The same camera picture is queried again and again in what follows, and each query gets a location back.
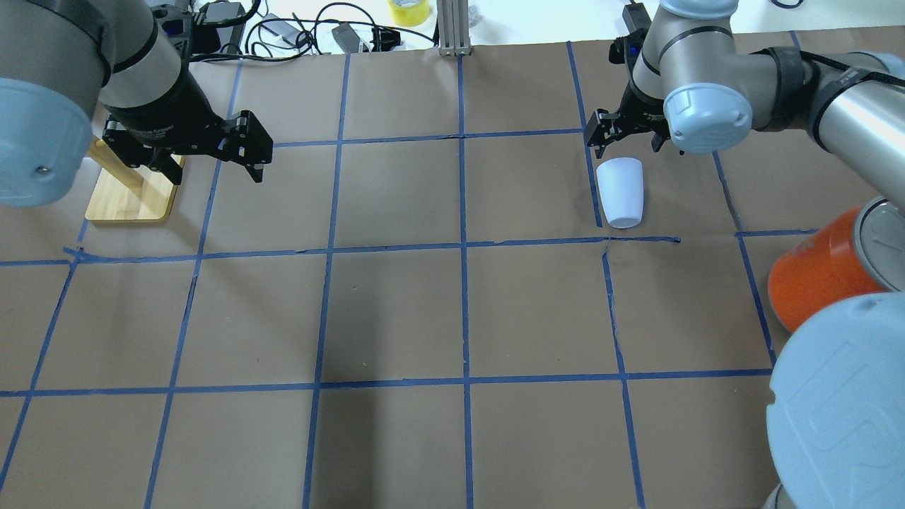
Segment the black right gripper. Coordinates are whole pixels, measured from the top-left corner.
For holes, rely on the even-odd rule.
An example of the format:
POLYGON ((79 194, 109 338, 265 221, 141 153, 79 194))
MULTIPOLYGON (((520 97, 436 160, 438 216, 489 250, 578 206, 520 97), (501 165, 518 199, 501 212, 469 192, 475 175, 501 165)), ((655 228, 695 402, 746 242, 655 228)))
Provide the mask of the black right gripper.
POLYGON ((650 147, 659 153, 670 130, 665 118, 665 101, 644 93, 633 82, 628 81, 623 97, 615 112, 594 110, 585 123, 585 145, 592 149, 597 159, 602 159, 610 139, 653 132, 650 147))

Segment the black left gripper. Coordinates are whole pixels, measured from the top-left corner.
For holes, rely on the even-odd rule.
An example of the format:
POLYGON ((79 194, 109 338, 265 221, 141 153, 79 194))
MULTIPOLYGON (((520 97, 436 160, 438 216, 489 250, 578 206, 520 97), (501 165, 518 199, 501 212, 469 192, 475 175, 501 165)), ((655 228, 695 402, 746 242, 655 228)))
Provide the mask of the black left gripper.
POLYGON ((155 155, 210 156, 242 165, 255 183, 262 183, 264 167, 274 157, 274 140, 251 110, 242 110, 227 120, 216 113, 178 112, 172 122, 136 128, 111 114, 103 129, 103 141, 123 164, 146 165, 173 186, 183 183, 182 165, 172 157, 155 155))

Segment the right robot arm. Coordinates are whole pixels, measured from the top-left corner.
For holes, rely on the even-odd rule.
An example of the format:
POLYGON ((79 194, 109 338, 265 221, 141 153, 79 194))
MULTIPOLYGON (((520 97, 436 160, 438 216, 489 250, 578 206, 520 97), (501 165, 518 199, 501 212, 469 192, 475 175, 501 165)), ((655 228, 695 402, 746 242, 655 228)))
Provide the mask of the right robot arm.
POLYGON ((629 78, 585 144, 732 148, 750 130, 805 130, 879 192, 773 265, 767 295, 790 333, 770 380, 767 441, 779 484, 766 508, 903 506, 903 61, 795 47, 740 54, 736 1, 625 6, 609 60, 629 78))

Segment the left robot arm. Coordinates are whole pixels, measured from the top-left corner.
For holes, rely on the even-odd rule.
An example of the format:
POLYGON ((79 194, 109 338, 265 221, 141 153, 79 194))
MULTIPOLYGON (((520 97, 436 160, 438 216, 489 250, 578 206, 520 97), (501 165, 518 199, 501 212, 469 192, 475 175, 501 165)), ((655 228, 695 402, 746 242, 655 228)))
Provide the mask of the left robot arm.
POLYGON ((178 186, 175 156, 201 155, 262 182, 274 140, 249 110, 214 112, 148 4, 4 1, 1 10, 3 205, 45 206, 70 191, 96 105, 112 122, 103 141, 129 168, 178 186))

